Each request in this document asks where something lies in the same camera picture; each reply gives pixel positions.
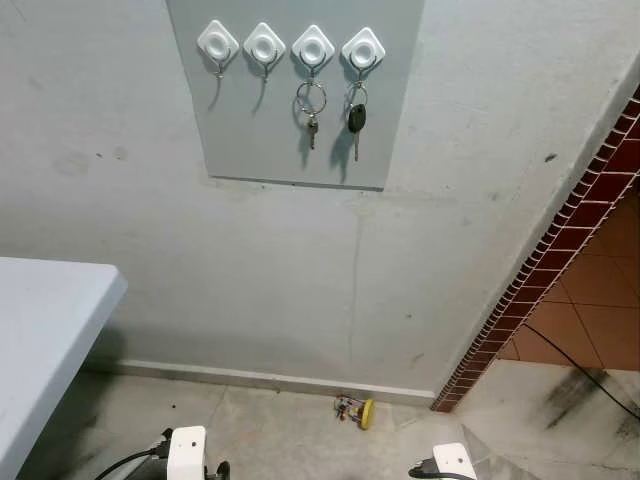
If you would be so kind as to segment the white table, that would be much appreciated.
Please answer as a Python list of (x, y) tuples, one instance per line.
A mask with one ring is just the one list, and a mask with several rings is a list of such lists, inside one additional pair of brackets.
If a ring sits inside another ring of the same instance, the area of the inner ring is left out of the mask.
[(17, 479), (127, 288), (113, 265), (0, 257), (0, 480)]

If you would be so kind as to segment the black-headed car key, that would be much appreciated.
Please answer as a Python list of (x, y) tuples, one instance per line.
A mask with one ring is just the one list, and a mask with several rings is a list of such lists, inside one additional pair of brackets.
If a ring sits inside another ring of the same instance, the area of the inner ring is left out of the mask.
[(357, 163), (360, 160), (360, 136), (367, 122), (367, 99), (369, 99), (369, 92), (367, 92), (365, 81), (364, 79), (357, 79), (355, 83), (352, 83), (351, 90), (349, 90), (346, 120), (347, 131), (352, 137), (353, 163)]

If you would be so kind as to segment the grey wall board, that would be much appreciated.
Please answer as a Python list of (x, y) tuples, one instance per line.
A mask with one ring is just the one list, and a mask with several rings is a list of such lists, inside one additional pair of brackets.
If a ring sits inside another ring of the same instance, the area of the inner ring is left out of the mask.
[[(424, 8), (425, 0), (166, 0), (207, 173), (303, 186), (383, 188)], [(221, 79), (196, 45), (212, 19), (220, 20), (239, 44)], [(259, 65), (242, 49), (259, 22), (270, 24), (287, 50), (266, 83)], [(294, 110), (294, 91), (307, 72), (291, 54), (294, 40), (311, 24), (323, 29), (335, 47), (334, 58), (315, 76), (328, 93), (328, 105), (317, 118), (315, 150), (308, 150), (302, 118)], [(379, 37), (387, 58), (364, 78), (367, 122), (360, 136), (360, 160), (353, 163), (346, 120), (349, 90), (357, 79), (340, 49), (364, 27)]]

